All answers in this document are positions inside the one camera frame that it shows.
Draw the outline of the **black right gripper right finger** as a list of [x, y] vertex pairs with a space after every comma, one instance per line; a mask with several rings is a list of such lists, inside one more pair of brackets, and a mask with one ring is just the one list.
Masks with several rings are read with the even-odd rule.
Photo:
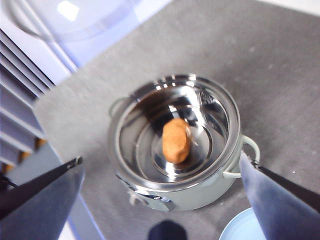
[[239, 168], [245, 193], [267, 240], [318, 240], [320, 195], [251, 160]]

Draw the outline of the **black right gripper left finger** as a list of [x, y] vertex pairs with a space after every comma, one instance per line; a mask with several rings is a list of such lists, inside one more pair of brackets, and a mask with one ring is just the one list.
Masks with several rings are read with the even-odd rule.
[[78, 156], [24, 184], [0, 182], [0, 238], [57, 240], [78, 197], [84, 179]]

